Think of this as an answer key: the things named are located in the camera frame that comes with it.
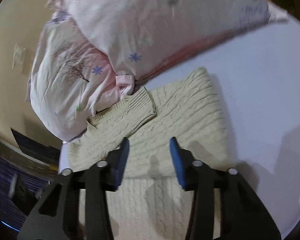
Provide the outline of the beige cable-knit sweater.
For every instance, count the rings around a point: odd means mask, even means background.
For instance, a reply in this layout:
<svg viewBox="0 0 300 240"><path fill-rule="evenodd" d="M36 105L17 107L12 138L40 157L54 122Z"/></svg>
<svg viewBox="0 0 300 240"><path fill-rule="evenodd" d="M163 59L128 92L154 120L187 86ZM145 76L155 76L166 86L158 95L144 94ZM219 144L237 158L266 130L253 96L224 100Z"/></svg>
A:
<svg viewBox="0 0 300 240"><path fill-rule="evenodd" d="M204 68L154 90L140 88L90 117L87 131L69 144L70 168L81 171L129 139L122 185L107 193L115 239L185 238L193 194L178 184L172 137L213 168L230 160L222 110Z"/></svg>

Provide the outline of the pink floral pillow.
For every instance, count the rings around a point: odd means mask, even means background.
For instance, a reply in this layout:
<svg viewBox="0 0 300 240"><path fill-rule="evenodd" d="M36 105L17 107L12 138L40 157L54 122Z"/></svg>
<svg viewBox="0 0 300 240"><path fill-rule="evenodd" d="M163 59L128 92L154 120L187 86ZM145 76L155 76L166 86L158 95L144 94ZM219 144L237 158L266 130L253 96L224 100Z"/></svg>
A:
<svg viewBox="0 0 300 240"><path fill-rule="evenodd" d="M133 89L134 77L117 75L66 11L52 15L40 35L27 100L54 136L66 142L79 137L89 117Z"/></svg>

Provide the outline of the white floral pillow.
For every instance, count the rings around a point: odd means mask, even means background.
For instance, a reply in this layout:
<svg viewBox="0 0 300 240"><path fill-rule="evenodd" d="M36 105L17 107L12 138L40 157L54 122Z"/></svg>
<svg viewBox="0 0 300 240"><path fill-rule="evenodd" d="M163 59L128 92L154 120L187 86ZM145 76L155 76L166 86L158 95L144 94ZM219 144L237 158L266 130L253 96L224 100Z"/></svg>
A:
<svg viewBox="0 0 300 240"><path fill-rule="evenodd" d="M142 81L288 14L269 0L49 0L107 55L118 75Z"/></svg>

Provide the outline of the white wall socket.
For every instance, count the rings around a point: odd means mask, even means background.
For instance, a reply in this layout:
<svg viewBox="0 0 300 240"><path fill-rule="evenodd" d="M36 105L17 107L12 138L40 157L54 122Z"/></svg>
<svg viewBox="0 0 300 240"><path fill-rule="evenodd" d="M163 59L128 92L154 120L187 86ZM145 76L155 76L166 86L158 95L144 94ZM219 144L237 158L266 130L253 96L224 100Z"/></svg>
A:
<svg viewBox="0 0 300 240"><path fill-rule="evenodd" d="M19 72L23 72L25 65L27 49L24 46L15 44L12 59L12 69L17 69Z"/></svg>

